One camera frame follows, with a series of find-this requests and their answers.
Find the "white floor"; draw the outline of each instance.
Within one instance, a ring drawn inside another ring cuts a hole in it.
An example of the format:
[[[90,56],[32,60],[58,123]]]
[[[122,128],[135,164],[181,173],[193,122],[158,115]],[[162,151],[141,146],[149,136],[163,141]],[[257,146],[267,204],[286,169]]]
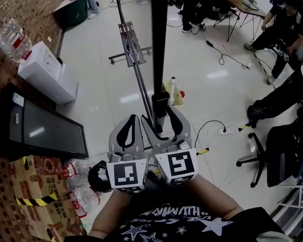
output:
[[[106,8],[112,0],[98,0]],[[141,47],[151,46],[150,6],[126,3],[122,5],[126,21],[132,21]],[[179,10],[168,7],[168,24],[181,24]],[[245,164],[236,167],[238,158],[250,153],[247,134],[251,129],[238,132],[238,127],[248,122],[246,109],[255,100],[262,99],[273,91],[272,86],[263,82],[265,73],[251,53],[242,46],[253,38],[253,25],[248,23],[240,28],[244,19],[236,25],[229,43],[227,40],[228,20],[213,27],[214,21],[205,20],[205,33],[182,33],[181,27],[167,27],[164,78],[176,77],[180,90],[185,92],[184,106],[180,108],[191,124],[192,139],[205,121],[217,119],[231,130],[231,134],[220,136],[220,124],[206,125],[198,138],[197,150],[209,147],[210,151],[198,157],[199,172],[202,176],[232,196],[243,208],[264,207],[268,213],[276,208],[276,202],[288,194],[288,189],[268,188],[266,170],[259,184],[250,188],[257,165]],[[61,58],[74,71],[79,80],[77,99],[68,105],[59,106],[59,112],[84,125],[89,156],[95,161],[106,159],[109,148],[109,134],[116,124],[130,114],[139,117],[145,114],[133,68],[128,68],[123,57],[112,65],[109,56],[123,52],[119,35],[120,23],[117,8],[106,8],[92,20],[68,30],[65,33]],[[255,19],[255,31],[258,19]],[[209,40],[216,48],[252,68],[244,70],[230,58],[220,65],[220,53],[209,47]],[[260,51],[258,56],[271,67],[275,56],[269,51]],[[145,55],[146,64],[141,71],[148,94],[153,93],[152,56]],[[281,85],[291,74],[287,66],[276,86]],[[296,108],[282,115],[263,120],[255,129],[263,144],[273,126],[289,124],[295,119]],[[168,123],[163,135],[173,135]],[[90,229],[100,210],[91,213],[84,222]]]

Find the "yellow black tape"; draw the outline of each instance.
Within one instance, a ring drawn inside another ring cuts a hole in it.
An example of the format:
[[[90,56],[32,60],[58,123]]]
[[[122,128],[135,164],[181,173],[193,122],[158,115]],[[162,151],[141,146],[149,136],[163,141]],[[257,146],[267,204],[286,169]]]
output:
[[[38,199],[25,199],[25,198],[16,198],[18,205],[27,205],[27,206],[46,206],[57,200],[56,194],[53,193],[49,196]]]
[[[247,123],[247,124],[245,124],[244,126],[239,127],[238,130],[239,130],[239,132],[241,132],[242,130],[244,130],[244,129],[250,127],[250,126],[251,126],[251,124],[250,124],[250,123]]]
[[[209,148],[206,148],[205,150],[197,152],[196,155],[199,156],[199,155],[207,153],[208,151],[209,151]]]
[[[46,231],[47,231],[47,234],[48,234],[48,236],[49,236],[49,239],[50,239],[52,242],[55,242],[55,238],[54,238],[54,236],[53,236],[52,231],[51,231],[49,228],[46,229]]]
[[[25,170],[29,170],[27,156],[22,157],[22,160],[24,162]]]

